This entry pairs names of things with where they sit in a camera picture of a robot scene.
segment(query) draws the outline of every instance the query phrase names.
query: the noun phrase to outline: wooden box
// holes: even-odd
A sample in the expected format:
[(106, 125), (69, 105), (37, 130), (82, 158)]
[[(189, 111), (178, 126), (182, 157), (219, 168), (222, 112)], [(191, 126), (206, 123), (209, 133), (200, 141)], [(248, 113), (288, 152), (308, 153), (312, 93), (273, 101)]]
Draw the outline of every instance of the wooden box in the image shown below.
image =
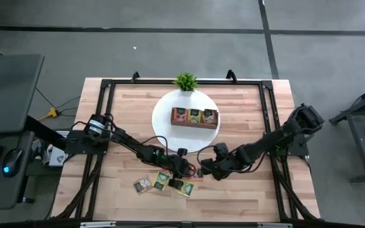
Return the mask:
[(184, 127), (197, 127), (197, 128), (204, 128), (204, 129), (216, 129), (219, 124), (219, 113), (215, 111), (215, 118), (216, 123), (191, 123), (191, 122), (181, 122), (181, 121), (174, 121), (174, 108), (171, 109), (171, 125), (176, 126), (184, 126)]

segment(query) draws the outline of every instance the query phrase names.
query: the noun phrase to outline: butcher block tabletop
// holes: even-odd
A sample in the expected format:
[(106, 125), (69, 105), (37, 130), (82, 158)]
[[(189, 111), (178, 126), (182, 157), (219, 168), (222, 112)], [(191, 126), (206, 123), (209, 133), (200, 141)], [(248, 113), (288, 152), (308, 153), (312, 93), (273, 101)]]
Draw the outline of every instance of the butcher block tabletop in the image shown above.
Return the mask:
[[(95, 113), (102, 78), (86, 78), (75, 121), (87, 122)], [(283, 124), (294, 109), (288, 80), (273, 80), (274, 95), (280, 123)], [(155, 135), (151, 114), (157, 101), (176, 90), (174, 85), (116, 85), (112, 104), (115, 124), (138, 141)], [(263, 135), (264, 120), (259, 88), (254, 85), (200, 85), (199, 91), (217, 105), (220, 130), (212, 144), (226, 143), (229, 150), (252, 143)], [(266, 101), (269, 111), (268, 92)], [(106, 107), (108, 89), (103, 102)], [(162, 146), (157, 139), (148, 142)], [(214, 157), (212, 149), (201, 153), (201, 160)], [(197, 168), (196, 153), (185, 156)], [(80, 188), (86, 155), (75, 155), (64, 164), (51, 216), (58, 215), (71, 202)], [(319, 217), (314, 187), (307, 164), (298, 157), (288, 157), (288, 166), (295, 193)], [(279, 221), (276, 193), (268, 157), (260, 168), (249, 174), (232, 173), (221, 181), (206, 175), (194, 181), (189, 198), (167, 187), (164, 192), (155, 188), (137, 194), (133, 183), (142, 178), (153, 180), (160, 168), (145, 165), (136, 155), (115, 143), (110, 143), (104, 156), (93, 215), (94, 220), (152, 220), (206, 222), (275, 222)], [(90, 191), (87, 192), (83, 215), (86, 213)], [(288, 197), (283, 193), (287, 215)]]

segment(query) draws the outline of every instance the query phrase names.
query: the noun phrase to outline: white round plate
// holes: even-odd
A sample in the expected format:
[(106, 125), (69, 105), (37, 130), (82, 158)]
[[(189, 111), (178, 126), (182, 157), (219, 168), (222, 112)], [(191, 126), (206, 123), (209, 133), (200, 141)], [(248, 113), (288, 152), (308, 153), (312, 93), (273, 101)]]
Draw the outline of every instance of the white round plate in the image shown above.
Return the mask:
[[(214, 101), (200, 91), (195, 91), (191, 96), (182, 96), (181, 91), (176, 90), (164, 95), (157, 102), (151, 116), (156, 136), (164, 136), (167, 139), (169, 150), (177, 151), (179, 148), (186, 148), (188, 153), (192, 153), (209, 146), (218, 134), (220, 124), (216, 129), (171, 125), (171, 110), (174, 107), (218, 110)], [(164, 139), (158, 138), (158, 140), (165, 146)]]

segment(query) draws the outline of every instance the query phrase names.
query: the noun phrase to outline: computer mouse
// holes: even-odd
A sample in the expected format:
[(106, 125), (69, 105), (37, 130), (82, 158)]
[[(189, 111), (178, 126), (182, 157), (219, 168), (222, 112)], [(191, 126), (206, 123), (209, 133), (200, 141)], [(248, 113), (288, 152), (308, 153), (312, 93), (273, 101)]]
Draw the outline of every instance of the computer mouse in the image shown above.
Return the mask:
[(13, 177), (19, 172), (22, 153), (21, 149), (11, 149), (7, 152), (2, 166), (5, 177)]

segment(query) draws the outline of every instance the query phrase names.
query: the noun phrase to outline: small green plant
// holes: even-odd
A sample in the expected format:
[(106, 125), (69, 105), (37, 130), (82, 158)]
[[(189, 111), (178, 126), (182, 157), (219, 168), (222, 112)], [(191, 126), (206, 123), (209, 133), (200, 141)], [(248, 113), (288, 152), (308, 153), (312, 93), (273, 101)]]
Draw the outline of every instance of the small green plant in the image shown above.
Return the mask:
[(194, 89), (198, 87), (196, 77), (189, 72), (181, 72), (174, 83), (182, 91), (194, 91)]

